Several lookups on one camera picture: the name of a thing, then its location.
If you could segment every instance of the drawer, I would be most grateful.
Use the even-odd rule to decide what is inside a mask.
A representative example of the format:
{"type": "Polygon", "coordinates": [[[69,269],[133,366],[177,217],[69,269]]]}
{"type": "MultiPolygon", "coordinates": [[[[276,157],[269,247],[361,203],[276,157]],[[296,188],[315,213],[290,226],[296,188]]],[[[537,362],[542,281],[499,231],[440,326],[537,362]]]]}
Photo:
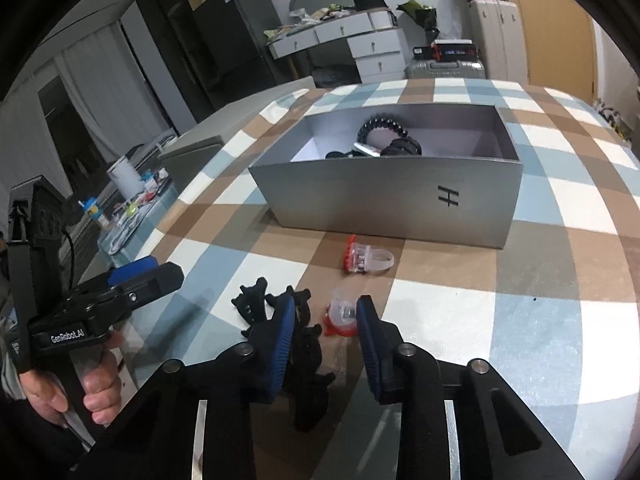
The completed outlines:
{"type": "Polygon", "coordinates": [[[402,54],[382,54],[382,56],[369,56],[356,59],[360,77],[368,75],[388,74],[391,72],[403,72],[406,67],[402,54]]]}
{"type": "Polygon", "coordinates": [[[338,38],[346,38],[372,30],[371,21],[366,12],[347,16],[346,18],[338,18],[332,22],[321,23],[321,25],[316,27],[316,33],[318,34],[320,43],[338,40],[338,38]]]}
{"type": "Polygon", "coordinates": [[[278,59],[279,57],[288,56],[299,50],[305,50],[318,44],[318,37],[314,28],[303,30],[293,36],[287,36],[275,43],[270,44],[269,50],[271,55],[278,59]]]}
{"type": "Polygon", "coordinates": [[[390,74],[367,75],[361,77],[362,82],[366,83],[383,83],[385,81],[400,81],[406,79],[404,72],[392,72],[390,74]]]}
{"type": "Polygon", "coordinates": [[[395,27],[395,16],[388,10],[378,10],[370,13],[371,24],[374,30],[395,27]]]}
{"type": "Polygon", "coordinates": [[[399,29],[385,30],[373,34],[365,34],[349,38],[349,48],[354,59],[371,56],[372,54],[386,54],[387,52],[402,52],[400,40],[402,32],[399,29]]]}

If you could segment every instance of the silver suitcase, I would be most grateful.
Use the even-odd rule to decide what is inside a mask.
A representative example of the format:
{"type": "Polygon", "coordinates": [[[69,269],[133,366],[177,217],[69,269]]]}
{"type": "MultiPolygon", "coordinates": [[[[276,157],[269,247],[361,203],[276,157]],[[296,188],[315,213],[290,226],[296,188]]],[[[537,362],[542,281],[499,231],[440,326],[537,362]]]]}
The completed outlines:
{"type": "Polygon", "coordinates": [[[433,59],[414,60],[406,68],[407,79],[431,79],[435,77],[486,79],[484,66],[479,61],[439,62],[433,59]]]}

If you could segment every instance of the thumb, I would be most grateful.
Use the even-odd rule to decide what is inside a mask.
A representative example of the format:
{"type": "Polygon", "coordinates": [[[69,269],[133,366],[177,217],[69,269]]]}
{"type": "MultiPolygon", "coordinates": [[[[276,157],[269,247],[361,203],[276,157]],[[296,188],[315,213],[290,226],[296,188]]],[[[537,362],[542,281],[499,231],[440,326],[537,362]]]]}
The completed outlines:
{"type": "Polygon", "coordinates": [[[69,409],[68,400],[60,387],[49,377],[37,370],[20,374],[20,384],[27,399],[41,415],[46,406],[56,412],[64,413],[69,409]]]}

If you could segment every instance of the finger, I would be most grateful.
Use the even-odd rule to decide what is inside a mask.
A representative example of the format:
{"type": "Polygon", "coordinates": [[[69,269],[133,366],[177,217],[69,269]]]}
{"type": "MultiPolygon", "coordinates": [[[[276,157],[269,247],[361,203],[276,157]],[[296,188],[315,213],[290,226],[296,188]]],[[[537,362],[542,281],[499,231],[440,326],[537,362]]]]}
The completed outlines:
{"type": "Polygon", "coordinates": [[[102,410],[101,412],[96,412],[92,414],[92,419],[96,424],[111,424],[116,416],[120,413],[120,405],[111,406],[106,410],[102,410]]]}
{"type": "Polygon", "coordinates": [[[65,394],[49,376],[37,370],[30,370],[20,374],[20,384],[28,397],[38,397],[58,412],[64,413],[69,409],[65,394]]]}
{"type": "Polygon", "coordinates": [[[111,333],[111,339],[109,339],[104,345],[102,345],[102,348],[104,348],[105,350],[112,350],[114,348],[122,346],[123,343],[124,336],[122,335],[122,332],[113,332],[111,333]]]}
{"type": "Polygon", "coordinates": [[[60,412],[49,406],[40,397],[32,394],[27,394],[27,400],[29,401],[31,407],[42,418],[48,420],[51,424],[55,424],[57,426],[66,426],[65,421],[62,419],[62,415],[60,415],[60,412]]]}
{"type": "Polygon", "coordinates": [[[90,412],[100,412],[111,406],[117,406],[122,401],[120,389],[122,384],[120,378],[116,377],[113,384],[97,394],[89,394],[84,396],[84,405],[90,412]]]}
{"type": "Polygon", "coordinates": [[[96,394],[109,388],[118,376],[116,357],[111,352],[102,354],[97,368],[91,370],[82,378],[82,386],[88,394],[96,394]]]}

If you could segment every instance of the white curtain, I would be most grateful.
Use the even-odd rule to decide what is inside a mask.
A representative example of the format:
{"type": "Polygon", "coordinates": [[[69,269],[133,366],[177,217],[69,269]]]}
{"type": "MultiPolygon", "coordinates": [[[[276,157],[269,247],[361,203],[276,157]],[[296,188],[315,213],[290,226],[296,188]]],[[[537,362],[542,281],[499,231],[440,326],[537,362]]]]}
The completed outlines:
{"type": "Polygon", "coordinates": [[[41,174],[63,196],[71,195],[31,76],[0,105],[0,231],[6,234],[11,188],[41,174]]]}
{"type": "Polygon", "coordinates": [[[117,23],[55,57],[76,111],[106,161],[168,129],[117,23]]]}

